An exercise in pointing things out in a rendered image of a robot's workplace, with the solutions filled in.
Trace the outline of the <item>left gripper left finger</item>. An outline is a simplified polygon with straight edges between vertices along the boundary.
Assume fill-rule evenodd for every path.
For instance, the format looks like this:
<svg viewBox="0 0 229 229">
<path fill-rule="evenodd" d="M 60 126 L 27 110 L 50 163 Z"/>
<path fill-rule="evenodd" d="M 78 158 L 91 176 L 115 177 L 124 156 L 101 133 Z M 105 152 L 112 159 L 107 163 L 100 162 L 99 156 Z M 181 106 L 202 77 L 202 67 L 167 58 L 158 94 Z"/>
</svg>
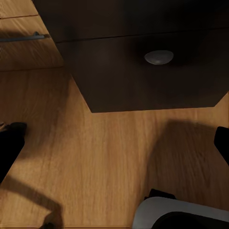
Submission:
<svg viewBox="0 0 229 229">
<path fill-rule="evenodd" d="M 0 131 L 0 184 L 25 144 L 21 127 Z"/>
</svg>

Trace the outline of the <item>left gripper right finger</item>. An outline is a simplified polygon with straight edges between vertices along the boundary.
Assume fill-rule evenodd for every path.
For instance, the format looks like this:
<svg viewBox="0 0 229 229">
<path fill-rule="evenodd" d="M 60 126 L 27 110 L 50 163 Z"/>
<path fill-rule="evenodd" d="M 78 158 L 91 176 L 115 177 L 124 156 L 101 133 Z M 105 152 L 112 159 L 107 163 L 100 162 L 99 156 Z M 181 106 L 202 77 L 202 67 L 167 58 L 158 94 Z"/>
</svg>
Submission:
<svg viewBox="0 0 229 229">
<path fill-rule="evenodd" d="M 221 153 L 227 164 L 229 165 L 229 129 L 218 127 L 215 133 L 214 145 Z"/>
</svg>

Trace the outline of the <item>swivel chair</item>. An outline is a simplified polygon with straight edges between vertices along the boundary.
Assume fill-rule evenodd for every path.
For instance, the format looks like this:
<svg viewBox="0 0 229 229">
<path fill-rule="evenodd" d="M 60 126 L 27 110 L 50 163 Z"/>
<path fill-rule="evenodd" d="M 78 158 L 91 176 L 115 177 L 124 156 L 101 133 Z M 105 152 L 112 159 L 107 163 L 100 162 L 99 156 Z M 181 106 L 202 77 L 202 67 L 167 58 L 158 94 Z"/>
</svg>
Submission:
<svg viewBox="0 0 229 229">
<path fill-rule="evenodd" d="M 0 122 L 0 131 L 5 130 L 5 129 L 13 129 L 16 127 L 21 127 L 23 136 L 25 136 L 26 126 L 27 125 L 25 123 L 14 122 L 12 124 L 8 124 L 4 121 L 1 121 Z M 49 223 L 45 223 L 44 225 L 42 225 L 39 229 L 56 229 L 56 227 L 54 226 L 54 224 L 49 222 Z"/>
</svg>

